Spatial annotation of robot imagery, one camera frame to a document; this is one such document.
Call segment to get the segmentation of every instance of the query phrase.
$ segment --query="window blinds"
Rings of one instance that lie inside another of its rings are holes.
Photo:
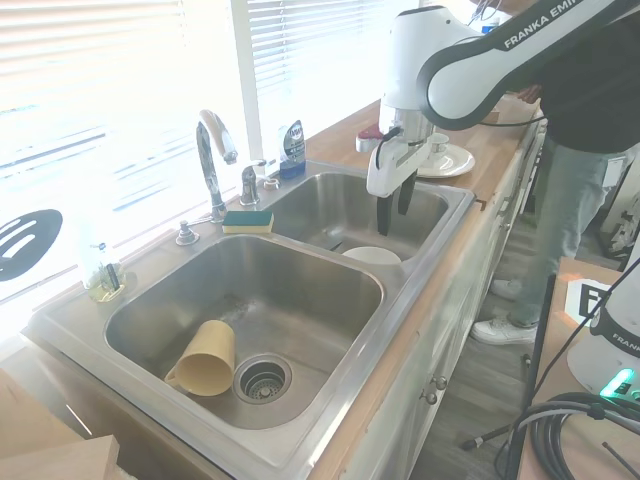
[[[285,122],[309,136],[379,98],[389,3],[248,0],[266,151]]]
[[[40,264],[0,283],[0,303],[76,262],[77,218],[117,243],[207,200],[185,12],[182,0],[0,0],[0,227],[43,208],[65,217]]]

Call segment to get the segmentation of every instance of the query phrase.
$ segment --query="white plate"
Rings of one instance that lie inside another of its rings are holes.
[[[425,160],[418,169],[421,178],[446,178],[470,172],[476,165],[476,159],[462,147],[447,145],[444,155],[438,160]]]
[[[400,257],[398,257],[391,250],[379,247],[358,247],[347,250],[343,253],[345,257],[360,260],[365,263],[372,263],[374,265],[395,265],[401,263]]]

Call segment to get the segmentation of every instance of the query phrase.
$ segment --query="sponge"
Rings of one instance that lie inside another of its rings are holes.
[[[224,233],[270,233],[273,227],[273,213],[228,212],[222,222]]]

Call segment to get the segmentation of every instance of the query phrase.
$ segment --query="yellow cup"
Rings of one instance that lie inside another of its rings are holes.
[[[235,334],[219,320],[203,323],[164,381],[202,397],[220,395],[233,383]]]

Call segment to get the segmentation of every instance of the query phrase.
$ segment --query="stainless steel sink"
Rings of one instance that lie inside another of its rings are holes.
[[[398,211],[396,195],[393,212]],[[413,257],[447,211],[446,200],[418,188],[406,215],[395,214],[387,236],[378,234],[376,197],[366,179],[344,173],[313,176],[275,202],[273,231],[285,237],[344,253],[363,246],[386,248],[402,260]]]
[[[62,352],[234,478],[298,480],[313,465],[429,281],[473,195],[419,183],[409,212],[377,233],[364,172],[308,162],[305,176],[260,191],[272,234],[194,227],[125,261],[127,291],[93,303],[81,286],[40,310],[25,331]],[[389,248],[403,262],[340,254]],[[162,381],[198,326],[236,333],[233,389],[186,395]]]
[[[227,237],[117,311],[106,337],[164,378],[203,322],[226,322],[236,334],[238,381],[222,395],[191,399],[231,425],[262,429],[309,406],[381,300],[380,285],[362,271],[259,237]],[[249,373],[245,362],[255,365]],[[256,369],[260,383],[251,382]],[[264,396],[249,393],[260,385]]]

